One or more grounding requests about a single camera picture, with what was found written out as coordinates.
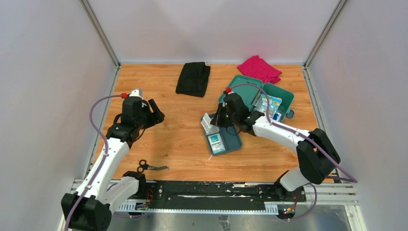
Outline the teal white sachet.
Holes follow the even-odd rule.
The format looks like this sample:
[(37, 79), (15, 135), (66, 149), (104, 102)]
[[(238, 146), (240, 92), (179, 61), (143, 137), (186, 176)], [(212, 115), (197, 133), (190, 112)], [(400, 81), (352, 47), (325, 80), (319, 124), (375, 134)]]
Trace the teal white sachet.
[(209, 135), (207, 136), (207, 139), (213, 155), (219, 155), (226, 151), (226, 147), (220, 133)]

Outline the light blue mask packet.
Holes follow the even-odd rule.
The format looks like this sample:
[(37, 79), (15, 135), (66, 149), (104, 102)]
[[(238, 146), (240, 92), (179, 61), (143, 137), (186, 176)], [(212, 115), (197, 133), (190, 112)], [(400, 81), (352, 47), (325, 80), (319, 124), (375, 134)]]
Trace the light blue mask packet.
[(273, 119), (281, 103), (282, 103), (281, 98), (273, 97), (270, 95), (266, 97), (265, 95), (262, 95), (255, 104), (255, 110), (266, 114), (269, 106), (268, 115), (271, 119)]

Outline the small white blue bottle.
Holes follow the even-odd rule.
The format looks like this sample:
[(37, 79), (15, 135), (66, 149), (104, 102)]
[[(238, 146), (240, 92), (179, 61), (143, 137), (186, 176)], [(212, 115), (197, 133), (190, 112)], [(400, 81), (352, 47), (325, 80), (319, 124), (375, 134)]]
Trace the small white blue bottle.
[(277, 121), (277, 122), (281, 122), (281, 121), (282, 121), (282, 118), (283, 118), (282, 113), (276, 112), (276, 113), (274, 114), (274, 116), (273, 116), (272, 119), (275, 120), (275, 121)]

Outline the teal medicine box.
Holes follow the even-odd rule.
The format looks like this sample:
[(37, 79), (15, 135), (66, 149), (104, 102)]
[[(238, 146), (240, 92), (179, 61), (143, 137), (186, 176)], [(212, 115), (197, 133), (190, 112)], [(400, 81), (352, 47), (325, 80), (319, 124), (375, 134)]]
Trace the teal medicine box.
[(250, 111), (255, 110), (255, 104), (262, 95), (281, 98), (282, 103), (278, 108), (278, 112), (283, 115), (281, 122), (285, 118), (291, 119), (294, 116), (294, 111), (291, 108), (294, 94), (274, 84), (263, 83), (252, 77), (236, 75), (226, 86), (226, 89), (239, 94)]

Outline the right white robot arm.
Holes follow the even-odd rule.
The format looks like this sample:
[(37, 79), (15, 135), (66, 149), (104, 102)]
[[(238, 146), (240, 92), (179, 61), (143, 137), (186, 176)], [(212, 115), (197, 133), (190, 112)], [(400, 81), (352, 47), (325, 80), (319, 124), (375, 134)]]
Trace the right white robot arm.
[(325, 131), (302, 130), (274, 121), (268, 113), (249, 110), (235, 92), (224, 97), (210, 124), (219, 128), (236, 126), (243, 133), (269, 139), (297, 154), (298, 166), (275, 182), (275, 195), (281, 201), (287, 201), (308, 183), (321, 184), (341, 161)]

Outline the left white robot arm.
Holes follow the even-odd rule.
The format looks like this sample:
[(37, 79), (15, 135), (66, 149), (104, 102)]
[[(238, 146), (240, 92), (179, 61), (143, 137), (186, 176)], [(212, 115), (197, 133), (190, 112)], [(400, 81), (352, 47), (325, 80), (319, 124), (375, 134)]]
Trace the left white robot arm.
[(165, 115), (153, 99), (145, 100), (140, 89), (116, 95), (123, 99), (122, 112), (105, 135), (93, 124), (104, 142), (96, 162), (74, 193), (66, 193), (61, 206), (66, 231), (105, 231), (116, 210), (131, 196), (147, 194), (146, 177), (137, 171), (126, 172), (120, 181), (111, 179), (120, 162), (146, 129), (164, 121)]

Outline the dark teal divided tray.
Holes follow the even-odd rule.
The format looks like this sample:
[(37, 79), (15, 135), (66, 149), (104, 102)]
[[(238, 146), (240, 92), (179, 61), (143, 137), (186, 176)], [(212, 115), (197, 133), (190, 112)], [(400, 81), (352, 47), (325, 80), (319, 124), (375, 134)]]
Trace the dark teal divided tray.
[[(210, 119), (212, 119), (212, 118), (215, 117), (215, 114), (210, 114), (209, 117), (210, 117)], [(237, 150), (241, 149), (242, 140), (241, 140), (241, 138), (239, 136), (239, 131), (238, 131), (237, 128), (235, 128), (234, 126), (230, 126), (230, 127), (227, 127), (227, 128), (220, 128), (219, 127), (219, 133), (221, 134), (221, 137), (222, 137), (223, 142), (224, 142), (225, 147), (226, 147), (226, 151), (224, 153), (221, 153), (221, 154), (226, 154), (226, 153), (237, 151)], [(213, 155), (211, 153), (211, 149), (210, 149), (210, 146), (209, 146), (207, 136), (208, 135), (206, 135), (205, 130), (204, 130), (204, 139), (205, 139), (205, 142), (206, 142), (206, 144), (207, 144), (207, 146), (209, 148), (209, 152), (210, 152), (210, 154), (212, 156), (215, 156), (215, 155)]]

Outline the black folded cloth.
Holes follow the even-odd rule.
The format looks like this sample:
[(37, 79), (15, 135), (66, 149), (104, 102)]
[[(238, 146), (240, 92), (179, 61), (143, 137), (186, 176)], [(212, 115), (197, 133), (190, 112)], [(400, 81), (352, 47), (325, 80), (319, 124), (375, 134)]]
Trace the black folded cloth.
[(176, 86), (177, 94), (204, 97), (209, 81), (211, 67), (205, 62), (185, 63)]

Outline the pink folded cloth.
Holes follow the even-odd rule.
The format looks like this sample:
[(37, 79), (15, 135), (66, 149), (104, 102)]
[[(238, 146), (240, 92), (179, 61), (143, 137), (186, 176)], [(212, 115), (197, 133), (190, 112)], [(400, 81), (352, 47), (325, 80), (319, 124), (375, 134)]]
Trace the pink folded cloth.
[(281, 78), (282, 72), (270, 64), (258, 55), (254, 55), (242, 64), (237, 66), (237, 69), (244, 75), (261, 80), (263, 83), (278, 83)]

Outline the black handled scissors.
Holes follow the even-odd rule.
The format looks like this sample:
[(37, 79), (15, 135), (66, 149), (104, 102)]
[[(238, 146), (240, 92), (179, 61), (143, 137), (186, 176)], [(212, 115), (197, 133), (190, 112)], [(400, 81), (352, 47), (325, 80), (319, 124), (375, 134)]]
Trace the black handled scissors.
[(167, 167), (167, 166), (155, 167), (155, 166), (147, 164), (147, 161), (142, 159), (142, 160), (139, 161), (139, 166), (137, 167), (137, 172), (138, 173), (143, 173), (146, 170), (159, 171), (159, 170), (165, 170), (165, 169), (169, 169), (169, 167)]

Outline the black metal base rail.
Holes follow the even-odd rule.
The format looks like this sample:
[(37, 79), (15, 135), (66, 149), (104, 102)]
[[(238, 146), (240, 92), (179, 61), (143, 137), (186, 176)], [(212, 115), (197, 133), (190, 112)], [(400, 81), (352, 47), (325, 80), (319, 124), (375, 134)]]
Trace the black metal base rail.
[(276, 215), (292, 219), (312, 205), (358, 205), (350, 183), (305, 185), (284, 198), (273, 183), (148, 180), (134, 195), (108, 208), (121, 215), (196, 213), (221, 215)]

